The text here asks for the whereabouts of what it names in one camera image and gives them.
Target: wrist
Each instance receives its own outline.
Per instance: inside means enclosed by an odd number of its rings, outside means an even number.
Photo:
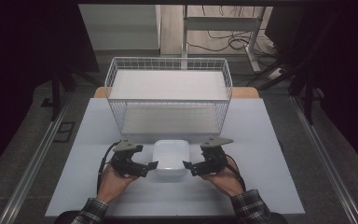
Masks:
[[[103,203],[107,203],[107,204],[110,204],[113,200],[109,197],[106,197],[104,195],[101,195],[101,194],[98,194],[97,195],[97,199]]]
[[[228,190],[227,193],[228,193],[229,197],[234,197],[234,196],[243,194],[244,191],[243,191],[243,188],[240,185],[240,183],[238,183],[238,184],[234,185],[232,189]]]

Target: dark curtain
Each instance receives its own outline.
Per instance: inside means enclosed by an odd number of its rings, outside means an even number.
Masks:
[[[358,2],[344,8],[317,61],[322,107],[358,153]]]
[[[67,65],[98,71],[77,4],[0,1],[0,155],[34,88]]]

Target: white wire basket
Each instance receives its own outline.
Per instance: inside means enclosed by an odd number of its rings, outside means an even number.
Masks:
[[[225,59],[114,58],[105,81],[122,135],[218,135],[231,88]]]

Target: white box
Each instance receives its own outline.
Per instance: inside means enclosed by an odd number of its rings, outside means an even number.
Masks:
[[[158,161],[158,175],[182,176],[187,173],[183,161],[189,161],[188,142],[184,140],[160,140],[153,147],[153,161]]]

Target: plaid sleeve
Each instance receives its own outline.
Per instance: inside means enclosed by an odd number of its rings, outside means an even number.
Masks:
[[[251,189],[230,198],[238,223],[271,223],[269,208],[263,202],[258,191]]]
[[[107,210],[107,203],[96,198],[89,198],[72,224],[98,224],[103,222]]]

